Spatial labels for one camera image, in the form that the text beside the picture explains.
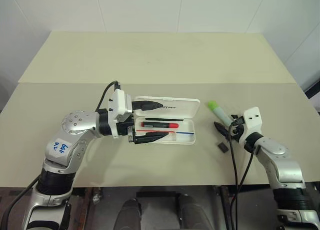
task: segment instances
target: green marker cap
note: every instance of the green marker cap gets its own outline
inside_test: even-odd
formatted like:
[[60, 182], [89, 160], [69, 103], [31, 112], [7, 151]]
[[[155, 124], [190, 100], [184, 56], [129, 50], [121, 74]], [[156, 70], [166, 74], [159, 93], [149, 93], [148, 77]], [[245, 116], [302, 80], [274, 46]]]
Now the green marker cap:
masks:
[[209, 106], [209, 108], [210, 108], [210, 110], [214, 110], [215, 108], [217, 108], [219, 105], [218, 105], [218, 103], [216, 102], [216, 101], [209, 101], [208, 102], [208, 106]]

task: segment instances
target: blue writing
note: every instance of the blue writing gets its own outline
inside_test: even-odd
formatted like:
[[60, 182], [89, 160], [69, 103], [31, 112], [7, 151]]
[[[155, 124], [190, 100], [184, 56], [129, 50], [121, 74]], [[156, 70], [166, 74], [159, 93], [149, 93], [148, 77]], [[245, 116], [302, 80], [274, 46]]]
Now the blue writing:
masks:
[[62, 146], [60, 147], [60, 153], [64, 153], [65, 152], [65, 150], [66, 150], [66, 148], [68, 148], [68, 146], [67, 145], [65, 145], [65, 144], [62, 144]]
[[59, 145], [59, 143], [56, 142], [56, 143], [54, 144], [54, 146], [53, 146], [53, 149], [56, 150], [56, 149], [58, 148], [58, 145]]

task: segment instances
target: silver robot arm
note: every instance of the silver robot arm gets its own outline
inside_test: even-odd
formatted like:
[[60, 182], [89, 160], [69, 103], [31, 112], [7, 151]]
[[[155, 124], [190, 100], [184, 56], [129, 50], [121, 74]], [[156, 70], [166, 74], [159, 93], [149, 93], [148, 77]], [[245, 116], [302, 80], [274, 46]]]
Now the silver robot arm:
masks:
[[[264, 166], [274, 199], [277, 216], [283, 223], [279, 229], [320, 229], [318, 214], [306, 191], [299, 164], [282, 144], [262, 135], [262, 118], [258, 107], [244, 111], [238, 118], [236, 135], [232, 138], [250, 153], [254, 153]], [[220, 123], [217, 130], [227, 137]]]
[[159, 132], [136, 136], [133, 110], [152, 110], [163, 105], [152, 101], [132, 102], [118, 85], [106, 109], [96, 112], [74, 111], [62, 121], [60, 131], [50, 140], [38, 183], [32, 190], [22, 229], [68, 228], [72, 184], [88, 144], [95, 138], [129, 135], [135, 144], [158, 140], [167, 135]]

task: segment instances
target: black cable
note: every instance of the black cable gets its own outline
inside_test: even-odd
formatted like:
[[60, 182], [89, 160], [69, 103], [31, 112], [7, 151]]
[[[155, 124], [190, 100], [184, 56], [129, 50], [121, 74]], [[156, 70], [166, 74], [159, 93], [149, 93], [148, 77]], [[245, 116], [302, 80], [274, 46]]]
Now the black cable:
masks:
[[112, 81], [109, 85], [107, 85], [107, 87], [105, 88], [105, 90], [104, 90], [103, 93], [102, 93], [101, 99], [100, 99], [100, 101], [99, 101], [99, 103], [98, 103], [98, 106], [96, 107], [95, 111], [98, 111], [98, 110], [100, 109], [100, 106], [101, 106], [102, 102], [104, 101], [104, 98], [105, 98], [105, 95], [106, 95], [108, 89], [109, 89], [112, 85], [116, 85], [116, 84], [118, 84], [118, 81]]
[[10, 203], [10, 205], [6, 208], [5, 212], [3, 213], [2, 216], [2, 220], [1, 220], [1, 226], [0, 226], [0, 230], [7, 230], [8, 229], [8, 222], [9, 222], [9, 215], [10, 212], [13, 208], [13, 206], [20, 200], [20, 198], [25, 195], [32, 187], [33, 185], [36, 184], [36, 182], [38, 181], [38, 178], [40, 177], [37, 176], [36, 179], [34, 179], [29, 186], [27, 186], [22, 192], [20, 192], [20, 194], [18, 196], [16, 196], [16, 198]]
[[[229, 140], [231, 157], [232, 157], [232, 164], [233, 164], [233, 169], [234, 169], [234, 178], [235, 178], [235, 185], [236, 185], [235, 188], [236, 188], [236, 191], [238, 191], [238, 172], [237, 172], [237, 165], [236, 165], [236, 160], [235, 160], [234, 147], [232, 145], [232, 138], [231, 138], [232, 127], [233, 127], [233, 125], [231, 124], [228, 129], [228, 140]], [[235, 227], [237, 228], [237, 226], [238, 226], [238, 200], [237, 199], [235, 199], [235, 226], [234, 226], [231, 207], [230, 207], [230, 218], [231, 218], [232, 230], [235, 230]]]
[[[232, 207], [233, 207], [233, 205], [234, 205], [235, 200], [236, 200], [236, 202], [237, 202], [238, 194], [239, 194], [239, 192], [240, 192], [240, 190], [241, 190], [241, 187], [242, 187], [242, 185], [243, 185], [243, 183], [244, 183], [244, 181], [245, 181], [245, 178], [246, 178], [246, 176], [247, 176], [247, 173], [248, 173], [248, 171], [249, 171], [249, 168], [250, 168], [250, 166], [251, 166], [251, 163], [252, 163], [252, 159], [253, 159], [253, 158], [254, 158], [254, 152], [252, 152], [251, 155], [250, 155], [249, 162], [248, 162], [248, 164], [247, 164], [247, 166], [246, 166], [246, 168], [245, 168], [245, 171], [244, 171], [244, 174], [243, 174], [243, 176], [242, 176], [242, 178], [241, 178], [241, 181], [240, 181], [240, 184], [239, 184], [239, 186], [238, 186], [238, 189], [237, 189], [236, 193], [234, 194], [234, 196], [233, 196], [233, 198], [232, 198], [232, 200], [231, 200], [231, 204], [230, 204], [230, 215], [231, 215], [231, 216], [232, 216]], [[238, 223], [235, 222], [235, 229], [237, 230], [237, 228], [238, 228]]]

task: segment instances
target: table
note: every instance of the table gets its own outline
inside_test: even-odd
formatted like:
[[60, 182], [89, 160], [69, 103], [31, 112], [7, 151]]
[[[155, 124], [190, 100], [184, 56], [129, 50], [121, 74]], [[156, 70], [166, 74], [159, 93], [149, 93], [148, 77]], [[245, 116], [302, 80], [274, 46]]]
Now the table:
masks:
[[[228, 114], [259, 106], [263, 134], [289, 147], [306, 181], [320, 180], [320, 117], [262, 35], [53, 32], [0, 114], [0, 171], [7, 172], [0, 186], [26, 186], [39, 174], [65, 114], [94, 110], [115, 79], [132, 96], [200, 99], [196, 143], [94, 140], [75, 187], [233, 184], [230, 153], [218, 149], [218, 119], [206, 107], [212, 99]], [[243, 173], [249, 154], [235, 151]], [[245, 184], [267, 182], [255, 159]]]

